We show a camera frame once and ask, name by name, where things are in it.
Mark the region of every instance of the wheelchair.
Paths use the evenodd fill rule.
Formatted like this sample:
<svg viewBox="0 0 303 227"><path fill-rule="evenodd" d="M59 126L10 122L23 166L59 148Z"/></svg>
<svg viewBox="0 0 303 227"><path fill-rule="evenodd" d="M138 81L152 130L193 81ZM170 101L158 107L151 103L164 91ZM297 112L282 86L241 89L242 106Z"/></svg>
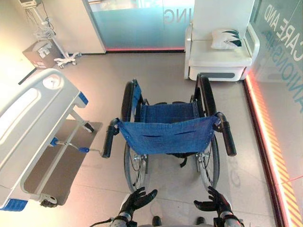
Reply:
<svg viewBox="0 0 303 227"><path fill-rule="evenodd" d="M169 154L184 161L195 156L203 184L216 188L220 174L220 157L214 131L221 132L227 155L236 149L225 116L217 112L212 89L206 76L198 74L195 92L189 103L173 102L150 105L143 99L136 79L125 86L121 118L113 119L106 133L102 157L109 158L113 136L119 132L126 140L125 177L131 192L146 186L149 155Z"/></svg>

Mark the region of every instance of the orange striped border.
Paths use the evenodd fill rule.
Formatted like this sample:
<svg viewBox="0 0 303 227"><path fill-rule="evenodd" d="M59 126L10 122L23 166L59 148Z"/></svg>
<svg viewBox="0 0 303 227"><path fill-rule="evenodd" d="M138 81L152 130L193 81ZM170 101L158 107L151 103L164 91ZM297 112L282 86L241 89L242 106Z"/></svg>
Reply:
<svg viewBox="0 0 303 227"><path fill-rule="evenodd" d="M284 212L284 221L289 227L303 227L302 217L285 166L283 154L268 115L262 93L253 77L247 75L246 82L257 115L258 124L261 129L262 139L267 150L267 156L270 160L275 187L279 192L278 196Z"/></svg>

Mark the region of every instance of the cardboard box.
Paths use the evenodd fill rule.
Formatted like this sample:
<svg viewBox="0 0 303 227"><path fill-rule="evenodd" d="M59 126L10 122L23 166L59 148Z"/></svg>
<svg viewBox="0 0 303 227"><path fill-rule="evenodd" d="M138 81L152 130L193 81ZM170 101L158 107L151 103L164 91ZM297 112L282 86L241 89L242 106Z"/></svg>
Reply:
<svg viewBox="0 0 303 227"><path fill-rule="evenodd" d="M56 64L54 59L61 58L61 53L52 40L36 42L23 54L37 69L52 68Z"/></svg>

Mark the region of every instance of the blue handle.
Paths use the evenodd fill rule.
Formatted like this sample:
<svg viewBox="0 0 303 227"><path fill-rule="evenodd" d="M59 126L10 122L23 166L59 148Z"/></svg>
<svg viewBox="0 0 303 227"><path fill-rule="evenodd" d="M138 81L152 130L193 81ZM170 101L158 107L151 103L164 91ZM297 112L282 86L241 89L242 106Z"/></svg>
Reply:
<svg viewBox="0 0 303 227"><path fill-rule="evenodd" d="M89 148L79 148L78 150L82 153L88 153L89 152Z"/></svg>
<svg viewBox="0 0 303 227"><path fill-rule="evenodd" d="M51 141L51 146L56 146L57 145L57 143L56 142L58 142L59 140L56 138L56 137L54 137L53 139L52 139L52 141Z"/></svg>

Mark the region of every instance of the white armchair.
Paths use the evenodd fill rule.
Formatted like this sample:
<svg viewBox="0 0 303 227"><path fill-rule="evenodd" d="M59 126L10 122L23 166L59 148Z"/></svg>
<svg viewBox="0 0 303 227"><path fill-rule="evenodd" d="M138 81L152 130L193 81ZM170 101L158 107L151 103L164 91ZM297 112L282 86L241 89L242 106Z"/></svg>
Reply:
<svg viewBox="0 0 303 227"><path fill-rule="evenodd" d="M185 33L185 79L196 80L198 73L203 73L210 80L245 79L260 45L249 23L253 3L254 0L195 1L193 23ZM212 49L211 33L221 28L238 30L242 46L235 50Z"/></svg>

